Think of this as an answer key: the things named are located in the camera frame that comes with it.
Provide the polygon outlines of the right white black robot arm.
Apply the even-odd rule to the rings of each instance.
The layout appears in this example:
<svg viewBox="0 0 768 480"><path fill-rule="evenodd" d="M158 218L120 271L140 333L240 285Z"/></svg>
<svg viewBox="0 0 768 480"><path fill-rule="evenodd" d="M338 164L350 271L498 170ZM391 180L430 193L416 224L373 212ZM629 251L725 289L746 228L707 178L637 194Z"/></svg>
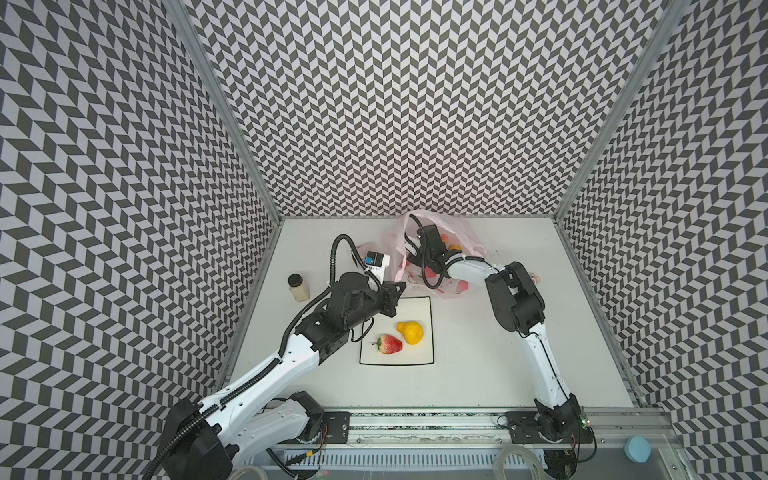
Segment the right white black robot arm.
<svg viewBox="0 0 768 480"><path fill-rule="evenodd" d="M446 279L483 286L498 324L521 340L534 380L534 422L549 443L587 438L589 422L576 395L561 376L545 328L545 302L529 272L519 262L503 267L482 256L450 249L435 225L415 215L416 236L404 234L406 261L419 268L423 285L436 290Z"/></svg>

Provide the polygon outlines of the pink plastic bag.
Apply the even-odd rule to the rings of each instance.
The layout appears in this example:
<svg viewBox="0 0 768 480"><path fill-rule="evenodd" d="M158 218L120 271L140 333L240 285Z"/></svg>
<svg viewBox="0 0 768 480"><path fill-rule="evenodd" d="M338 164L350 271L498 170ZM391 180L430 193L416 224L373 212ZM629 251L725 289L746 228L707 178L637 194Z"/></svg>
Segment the pink plastic bag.
<svg viewBox="0 0 768 480"><path fill-rule="evenodd" d="M413 291L453 298L485 285L495 268L471 225L458 217L414 210L381 235L390 276Z"/></svg>

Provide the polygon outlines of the fake strawberry with leaves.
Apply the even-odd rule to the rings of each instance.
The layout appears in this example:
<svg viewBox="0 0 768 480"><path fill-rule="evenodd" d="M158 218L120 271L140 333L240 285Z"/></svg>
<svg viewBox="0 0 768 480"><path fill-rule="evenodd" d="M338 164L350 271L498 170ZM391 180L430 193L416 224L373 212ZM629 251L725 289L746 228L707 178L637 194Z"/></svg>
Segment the fake strawberry with leaves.
<svg viewBox="0 0 768 480"><path fill-rule="evenodd" d="M380 335L372 345L384 355L393 355L403 350L403 342L389 334Z"/></svg>

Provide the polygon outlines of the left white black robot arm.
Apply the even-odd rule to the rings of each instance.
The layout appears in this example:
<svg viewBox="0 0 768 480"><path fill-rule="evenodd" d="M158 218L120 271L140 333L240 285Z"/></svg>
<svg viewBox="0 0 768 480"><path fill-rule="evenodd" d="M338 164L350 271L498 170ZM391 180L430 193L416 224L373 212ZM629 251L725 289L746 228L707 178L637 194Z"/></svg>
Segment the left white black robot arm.
<svg viewBox="0 0 768 480"><path fill-rule="evenodd" d="M162 472L170 479L226 479L240 460L303 435L323 415L307 393L274 409L268 404L346 345L356 326L394 317L405 290L403 281L343 274L299 311L275 353L203 400L172 407L143 478Z"/></svg>

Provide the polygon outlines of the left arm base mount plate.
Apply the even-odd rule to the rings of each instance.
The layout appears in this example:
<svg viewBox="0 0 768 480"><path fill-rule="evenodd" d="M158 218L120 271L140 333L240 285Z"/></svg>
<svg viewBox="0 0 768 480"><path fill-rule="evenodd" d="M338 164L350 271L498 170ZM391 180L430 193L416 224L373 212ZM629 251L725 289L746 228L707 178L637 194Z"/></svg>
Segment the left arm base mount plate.
<svg viewBox="0 0 768 480"><path fill-rule="evenodd" d="M305 429L297 438L284 441L288 445L346 444L350 431L349 411L325 411L311 415Z"/></svg>

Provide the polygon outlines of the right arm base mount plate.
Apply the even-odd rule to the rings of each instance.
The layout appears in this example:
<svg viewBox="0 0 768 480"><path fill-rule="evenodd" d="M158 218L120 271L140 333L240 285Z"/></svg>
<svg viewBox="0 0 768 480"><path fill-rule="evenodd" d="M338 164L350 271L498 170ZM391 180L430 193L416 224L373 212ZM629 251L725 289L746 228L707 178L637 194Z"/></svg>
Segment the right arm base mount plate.
<svg viewBox="0 0 768 480"><path fill-rule="evenodd" d="M555 431L552 438L549 438L545 435L544 427L539 423L537 416L536 411L511 410L497 418L497 425L508 431L514 444L543 443L573 448L595 441L591 426L581 419L562 427L560 431Z"/></svg>

